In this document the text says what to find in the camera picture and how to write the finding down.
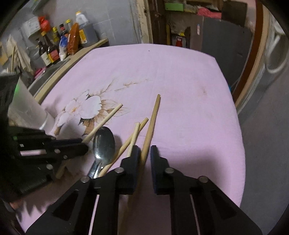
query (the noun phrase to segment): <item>floor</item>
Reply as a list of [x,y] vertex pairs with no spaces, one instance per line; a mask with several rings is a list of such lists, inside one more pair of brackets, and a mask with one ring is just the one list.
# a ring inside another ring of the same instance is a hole
[[268,234],[289,203],[289,63],[263,75],[239,114],[246,153],[241,209]]

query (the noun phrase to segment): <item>metal spoon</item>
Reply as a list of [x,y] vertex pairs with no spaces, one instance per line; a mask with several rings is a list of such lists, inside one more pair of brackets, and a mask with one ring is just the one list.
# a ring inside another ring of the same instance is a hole
[[114,136],[109,128],[103,126],[95,133],[92,150],[95,162],[88,176],[95,179],[98,177],[101,168],[111,163],[115,153]]

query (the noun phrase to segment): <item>sink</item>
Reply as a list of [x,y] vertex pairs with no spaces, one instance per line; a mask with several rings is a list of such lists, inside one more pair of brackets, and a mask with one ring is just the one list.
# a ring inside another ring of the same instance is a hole
[[45,71],[28,87],[28,91],[35,97],[47,81],[69,60],[70,59],[66,59],[46,68]]

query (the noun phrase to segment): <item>white cylinder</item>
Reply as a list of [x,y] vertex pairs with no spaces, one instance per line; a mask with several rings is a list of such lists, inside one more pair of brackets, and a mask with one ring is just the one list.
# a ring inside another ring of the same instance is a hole
[[16,85],[8,117],[17,126],[45,130],[47,134],[54,125],[54,118],[38,104],[21,79]]

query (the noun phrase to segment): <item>bottle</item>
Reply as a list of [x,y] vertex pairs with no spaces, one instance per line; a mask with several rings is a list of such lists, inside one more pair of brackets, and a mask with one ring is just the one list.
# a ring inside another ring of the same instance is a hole
[[61,30],[61,36],[64,35],[64,36],[66,36],[68,38],[69,33],[65,29],[64,24],[59,25],[59,27],[60,27],[60,30]]
[[183,42],[181,37],[176,37],[176,47],[183,47]]
[[60,58],[59,58],[59,54],[58,54],[58,51],[57,51],[57,47],[56,45],[53,45],[51,43],[51,41],[49,40],[48,36],[46,35],[46,32],[43,31],[41,33],[41,35],[43,36],[44,38],[44,41],[48,47],[47,49],[47,54],[48,54],[48,57],[51,61],[52,64],[56,64],[58,61],[60,61]]
[[39,46],[39,55],[42,58],[44,64],[46,67],[51,66],[51,61],[47,55],[47,46],[43,45],[43,43],[38,39],[36,39],[36,41],[38,42],[38,46]]
[[53,41],[54,41],[55,45],[59,47],[60,34],[59,34],[58,30],[57,30],[57,27],[53,27],[52,31],[53,31],[53,35],[52,35]]
[[71,27],[72,27],[72,22],[71,22],[71,20],[68,19],[67,21],[65,21],[65,23],[66,23],[67,31],[70,32]]
[[98,42],[98,37],[92,23],[80,11],[76,12],[76,22],[79,24],[79,37],[83,47],[89,47]]

